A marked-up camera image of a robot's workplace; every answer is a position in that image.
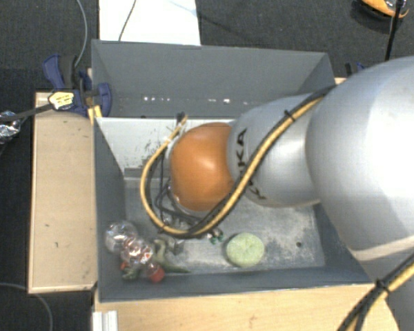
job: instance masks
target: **red object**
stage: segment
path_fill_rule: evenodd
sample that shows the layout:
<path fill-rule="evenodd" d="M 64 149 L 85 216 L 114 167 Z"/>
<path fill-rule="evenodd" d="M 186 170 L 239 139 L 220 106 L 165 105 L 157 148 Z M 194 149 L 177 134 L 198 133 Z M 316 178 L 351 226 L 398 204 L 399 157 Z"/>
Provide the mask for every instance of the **red object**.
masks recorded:
<path fill-rule="evenodd" d="M 129 266 L 128 263 L 126 263 L 125 261 L 123 261 L 121 263 L 121 266 L 119 266 L 119 268 L 120 268 L 121 271 L 124 271 L 124 269 L 127 268 L 128 266 Z"/>
<path fill-rule="evenodd" d="M 166 273 L 164 272 L 163 268 L 158 265 L 152 271 L 148 271 L 147 277 L 153 282 L 158 283 L 161 282 Z"/>

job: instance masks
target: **clamp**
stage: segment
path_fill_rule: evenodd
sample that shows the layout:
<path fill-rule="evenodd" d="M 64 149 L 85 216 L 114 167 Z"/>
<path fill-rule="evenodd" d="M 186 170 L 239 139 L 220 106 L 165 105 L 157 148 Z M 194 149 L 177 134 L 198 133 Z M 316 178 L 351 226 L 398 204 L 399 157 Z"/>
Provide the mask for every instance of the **clamp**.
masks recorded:
<path fill-rule="evenodd" d="M 88 110 L 99 106 L 103 117 L 107 117 L 112 107 L 112 94 L 107 83 L 100 83 L 92 90 L 92 81 L 86 72 L 79 72 L 79 86 L 74 82 L 75 56 L 60 57 L 53 54 L 43 62 L 46 79 L 54 86 L 49 103 L 55 110 L 73 112 L 88 117 Z"/>

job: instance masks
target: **blue clamp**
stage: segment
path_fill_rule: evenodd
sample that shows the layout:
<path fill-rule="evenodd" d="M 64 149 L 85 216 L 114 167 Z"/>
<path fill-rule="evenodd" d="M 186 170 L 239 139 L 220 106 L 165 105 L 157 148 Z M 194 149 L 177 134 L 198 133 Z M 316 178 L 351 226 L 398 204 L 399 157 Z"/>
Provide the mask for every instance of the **blue clamp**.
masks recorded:
<path fill-rule="evenodd" d="M 44 75 L 54 86 L 54 90 L 67 90 L 74 94 L 73 104 L 58 110 L 67 110 L 87 117 L 88 109 L 98 105 L 103 117 L 107 117 L 112 107 L 112 94 L 108 83 L 100 83 L 96 90 L 92 90 L 90 77 L 85 71 L 80 70 L 77 88 L 74 83 L 74 62 L 74 56 L 60 57 L 59 54 L 53 54 L 43 62 Z"/>

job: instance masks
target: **black pole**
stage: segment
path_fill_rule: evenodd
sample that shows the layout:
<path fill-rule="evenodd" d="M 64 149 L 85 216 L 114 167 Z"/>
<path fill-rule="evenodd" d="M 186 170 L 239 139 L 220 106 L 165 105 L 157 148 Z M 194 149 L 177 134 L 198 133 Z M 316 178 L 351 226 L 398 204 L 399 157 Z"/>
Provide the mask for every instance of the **black pole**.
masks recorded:
<path fill-rule="evenodd" d="M 395 31 L 397 30 L 397 24 L 399 22 L 400 10 L 402 9 L 402 6 L 404 4 L 405 4 L 404 0 L 397 0 L 395 2 L 395 14 L 393 16 L 393 19 L 391 20 L 391 30 L 389 32 L 388 46 L 386 47 L 385 61 L 388 61 L 391 55 L 391 49 L 393 48 Z"/>

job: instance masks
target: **yellow cable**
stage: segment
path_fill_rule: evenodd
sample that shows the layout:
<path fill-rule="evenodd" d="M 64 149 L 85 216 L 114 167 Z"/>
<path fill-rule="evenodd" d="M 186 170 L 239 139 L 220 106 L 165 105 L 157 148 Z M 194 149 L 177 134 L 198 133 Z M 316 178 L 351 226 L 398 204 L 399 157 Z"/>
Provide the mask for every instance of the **yellow cable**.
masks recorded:
<path fill-rule="evenodd" d="M 303 107 L 297 109 L 294 111 L 294 113 L 291 114 L 289 118 L 287 118 L 266 140 L 261 144 L 259 147 L 255 158 L 250 162 L 247 171 L 245 171 L 244 175 L 242 176 L 238 186 L 236 187 L 235 191 L 231 194 L 229 200 L 225 203 L 223 208 L 213 217 L 212 221 L 207 223 L 203 228 L 193 233 L 193 235 L 199 235 L 203 234 L 205 232 L 208 232 L 212 230 L 227 214 L 228 211 L 234 206 L 235 202 L 239 199 L 242 192 L 244 191 L 248 181 L 253 176 L 253 173 L 256 171 L 256 168 L 259 164 L 259 162 L 262 160 L 268 149 L 271 147 L 271 145 L 290 127 L 290 125 L 294 122 L 293 119 L 300 118 L 303 114 L 308 112 L 316 103 L 321 101 L 323 99 L 322 97 L 316 98 L 310 103 L 307 103 Z M 188 230 L 180 230 L 176 228 L 169 227 L 166 225 L 153 211 L 153 209 L 150 207 L 150 205 L 147 202 L 146 198 L 146 179 L 148 176 L 148 172 L 150 170 L 150 167 L 152 166 L 153 162 L 158 158 L 158 156 L 167 148 L 168 144 L 175 138 L 176 134 L 180 131 L 182 125 L 184 123 L 181 122 L 179 126 L 175 128 L 173 133 L 169 136 L 169 138 L 164 142 L 158 150 L 154 153 L 154 155 L 151 156 L 151 158 L 148 160 L 146 166 L 143 169 L 140 186 L 139 186 L 139 193 L 141 196 L 141 202 L 143 203 L 144 208 L 146 209 L 146 212 L 148 216 L 152 219 L 153 223 L 161 228 L 164 232 L 167 232 L 169 234 L 173 235 L 185 235 L 188 234 Z"/>
<path fill-rule="evenodd" d="M 389 284 L 388 290 L 390 292 L 394 292 L 395 290 L 400 288 L 402 285 L 404 285 L 413 276 L 414 276 L 414 262 L 410 264 L 407 268 L 405 268 L 405 270 L 403 270 L 402 273 L 400 273 L 399 276 L 397 276 Z M 388 296 L 388 292 L 386 290 L 382 290 L 382 293 L 378 296 L 378 298 L 376 298 L 376 300 L 374 300 L 373 304 L 369 308 L 367 315 L 376 305 L 378 305 L 381 301 L 384 301 L 387 298 L 387 296 Z M 355 317 L 351 321 L 351 323 L 346 328 L 346 331 L 352 331 L 355 329 L 355 326 L 357 324 L 357 318 L 358 317 Z"/>

